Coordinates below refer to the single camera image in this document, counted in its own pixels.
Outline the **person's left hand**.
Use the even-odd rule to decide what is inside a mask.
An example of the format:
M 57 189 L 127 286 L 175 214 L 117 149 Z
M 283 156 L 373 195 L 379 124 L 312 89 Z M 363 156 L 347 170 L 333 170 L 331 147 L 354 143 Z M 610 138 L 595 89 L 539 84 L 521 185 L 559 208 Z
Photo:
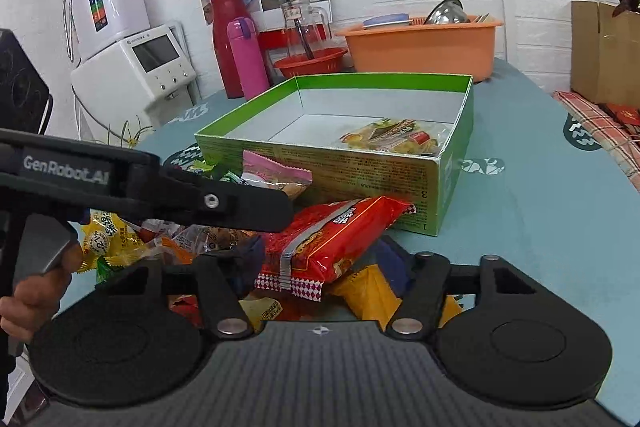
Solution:
M 81 263 L 82 249 L 75 243 L 55 269 L 18 283 L 11 297 L 1 298 L 1 328 L 13 338 L 30 343 L 35 332 L 60 309 L 60 301 Z

